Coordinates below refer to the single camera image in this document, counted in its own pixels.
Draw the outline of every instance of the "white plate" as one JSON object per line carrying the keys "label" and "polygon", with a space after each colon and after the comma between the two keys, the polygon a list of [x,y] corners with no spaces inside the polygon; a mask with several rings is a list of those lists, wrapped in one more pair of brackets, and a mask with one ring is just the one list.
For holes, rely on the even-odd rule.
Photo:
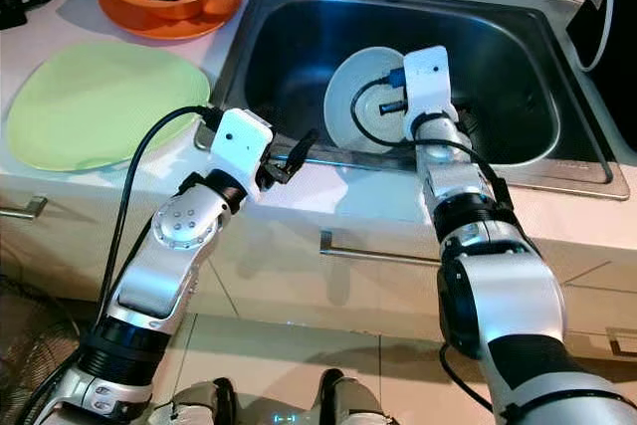
{"label": "white plate", "polygon": [[[388,47],[363,49],[340,64],[329,81],[323,100],[325,127],[336,146],[368,153],[384,153],[391,149],[362,135],[351,119],[349,106],[363,85],[402,66],[402,54]],[[401,100],[403,89],[393,89],[389,85],[375,86],[358,99],[356,113],[362,125],[374,136],[387,141],[400,141],[403,138],[404,113],[381,116],[378,107]]]}

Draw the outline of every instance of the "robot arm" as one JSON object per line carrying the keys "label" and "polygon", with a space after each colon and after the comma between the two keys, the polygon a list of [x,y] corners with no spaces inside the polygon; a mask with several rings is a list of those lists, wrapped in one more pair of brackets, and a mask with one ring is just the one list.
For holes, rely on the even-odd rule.
{"label": "robot arm", "polygon": [[[406,136],[470,145],[450,111],[446,50],[408,54],[404,68]],[[448,343],[480,360],[497,423],[637,423],[632,402],[568,355],[559,284],[513,205],[499,204],[466,153],[438,145],[416,150],[441,244],[441,328]]]}
{"label": "robot arm", "polygon": [[191,174],[153,215],[137,253],[35,424],[129,423],[152,395],[152,378],[195,291],[200,261],[247,196],[287,182],[317,138],[311,131],[281,168],[268,162],[271,126],[230,109],[211,148],[211,172]]}

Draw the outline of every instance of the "countertop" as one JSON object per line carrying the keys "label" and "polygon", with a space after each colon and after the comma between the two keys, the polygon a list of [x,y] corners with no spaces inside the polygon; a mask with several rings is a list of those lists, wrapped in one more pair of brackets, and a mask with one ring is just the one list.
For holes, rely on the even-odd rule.
{"label": "countertop", "polygon": [[[101,11],[97,0],[53,0],[30,12],[25,26],[0,35],[0,107],[2,129],[12,99],[22,84],[53,53],[74,43],[115,40],[164,49],[200,67],[211,83],[218,78],[239,25],[241,10],[222,29],[191,41],[152,41],[127,34]],[[475,0],[533,7],[544,12],[567,57],[573,49],[564,27],[578,4],[563,0]],[[631,191],[627,201],[594,199],[563,193],[512,188],[517,214],[527,233],[536,239],[566,241],[622,249],[637,249],[637,154],[631,151],[610,119],[592,82],[575,70],[582,90],[620,163]],[[172,194],[193,170],[207,169],[207,154],[193,146],[194,126],[181,137],[142,160],[135,189]],[[126,164],[91,171],[58,173],[31,168],[16,160],[0,138],[0,174],[15,179],[85,184],[120,189]],[[293,208],[317,213],[407,223],[429,222],[419,198],[413,174],[364,171],[307,164],[286,186],[275,186],[252,208]]]}

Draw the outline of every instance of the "drawer handle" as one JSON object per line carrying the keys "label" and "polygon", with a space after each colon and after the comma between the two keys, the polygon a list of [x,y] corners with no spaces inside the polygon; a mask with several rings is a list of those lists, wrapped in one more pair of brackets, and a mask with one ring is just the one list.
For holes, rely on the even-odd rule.
{"label": "drawer handle", "polygon": [[0,217],[33,221],[40,216],[46,204],[47,198],[44,196],[34,196],[25,208],[0,208]]}
{"label": "drawer handle", "polygon": [[437,259],[420,258],[418,256],[405,256],[402,254],[377,253],[375,251],[361,251],[359,249],[337,248],[331,244],[331,231],[320,232],[320,253],[326,256],[341,256],[350,259],[366,259],[372,261],[390,261],[392,263],[414,264],[438,268],[440,261]]}

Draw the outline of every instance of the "sink basin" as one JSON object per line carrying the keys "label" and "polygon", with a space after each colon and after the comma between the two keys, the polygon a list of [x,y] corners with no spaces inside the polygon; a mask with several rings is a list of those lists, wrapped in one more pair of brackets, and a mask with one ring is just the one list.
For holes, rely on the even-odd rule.
{"label": "sink basin", "polygon": [[[309,161],[414,170],[413,151],[337,148],[323,121],[331,75],[351,54],[447,48],[452,102],[474,148],[511,183],[628,197],[628,187],[543,14],[451,0],[251,0],[213,104],[247,107],[278,132],[285,157],[310,128]],[[196,142],[209,147],[200,127]]]}

